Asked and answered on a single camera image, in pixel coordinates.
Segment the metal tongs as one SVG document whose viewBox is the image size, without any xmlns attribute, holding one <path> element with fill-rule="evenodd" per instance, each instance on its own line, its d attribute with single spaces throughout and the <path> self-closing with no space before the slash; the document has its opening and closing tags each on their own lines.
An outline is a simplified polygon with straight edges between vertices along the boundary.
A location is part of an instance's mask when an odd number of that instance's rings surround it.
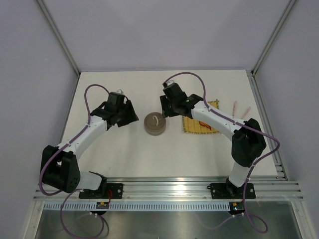
<svg viewBox="0 0 319 239">
<path fill-rule="evenodd" d="M 233 103 L 232 116 L 238 119 L 244 119 L 247 116 L 247 114 L 250 112 L 250 110 L 251 110 L 250 106 L 244 108 L 240 106 L 240 104 L 237 101 L 235 101 Z"/>
</svg>

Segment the round metal lunch box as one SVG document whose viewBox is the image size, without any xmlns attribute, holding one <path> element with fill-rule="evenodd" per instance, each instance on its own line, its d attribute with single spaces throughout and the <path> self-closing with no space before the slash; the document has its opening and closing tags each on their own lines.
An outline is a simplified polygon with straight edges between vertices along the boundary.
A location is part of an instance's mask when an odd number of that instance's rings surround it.
<svg viewBox="0 0 319 239">
<path fill-rule="evenodd" d="M 152 136 L 161 135 L 166 130 L 166 126 L 161 126 L 161 127 L 159 127 L 159 126 L 155 126 L 155 127 L 145 126 L 144 128 L 145 128 L 145 131 Z"/>
</svg>

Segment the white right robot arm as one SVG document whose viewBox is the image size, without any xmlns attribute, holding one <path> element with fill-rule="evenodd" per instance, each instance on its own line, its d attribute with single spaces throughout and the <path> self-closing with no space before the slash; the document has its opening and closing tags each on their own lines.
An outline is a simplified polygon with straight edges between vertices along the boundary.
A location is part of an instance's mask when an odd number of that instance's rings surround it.
<svg viewBox="0 0 319 239">
<path fill-rule="evenodd" d="M 184 116 L 203 122 L 231 141 L 234 165 L 224 188 L 232 198 L 242 194 L 253 162 L 266 148 L 264 137 L 258 134 L 261 130 L 259 123 L 255 119 L 244 121 L 231 118 L 228 120 L 228 115 L 214 107 L 209 107 L 202 97 L 195 94 L 174 98 L 163 95 L 160 96 L 160 103 L 165 118 Z"/>
</svg>

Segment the round brown lunch box lid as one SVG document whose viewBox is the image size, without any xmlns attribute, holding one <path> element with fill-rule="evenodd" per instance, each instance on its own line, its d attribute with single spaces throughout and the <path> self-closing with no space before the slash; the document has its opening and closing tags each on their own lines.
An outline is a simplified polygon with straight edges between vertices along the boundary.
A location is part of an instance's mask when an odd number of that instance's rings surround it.
<svg viewBox="0 0 319 239">
<path fill-rule="evenodd" d="M 144 119 L 144 127 L 166 126 L 166 119 L 161 113 L 152 112 L 146 115 Z"/>
</svg>

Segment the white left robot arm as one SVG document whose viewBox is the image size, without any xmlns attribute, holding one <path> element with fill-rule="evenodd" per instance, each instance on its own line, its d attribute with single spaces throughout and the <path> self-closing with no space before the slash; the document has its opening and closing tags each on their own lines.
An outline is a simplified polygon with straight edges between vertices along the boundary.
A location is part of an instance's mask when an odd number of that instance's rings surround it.
<svg viewBox="0 0 319 239">
<path fill-rule="evenodd" d="M 122 127 L 138 120 L 130 100 L 117 105 L 103 102 L 90 113 L 84 128 L 72 139 L 44 148 L 39 176 L 42 194 L 53 196 L 60 192 L 90 190 L 96 198 L 103 198 L 108 192 L 106 178 L 98 173 L 81 172 L 78 159 L 112 126 Z"/>
</svg>

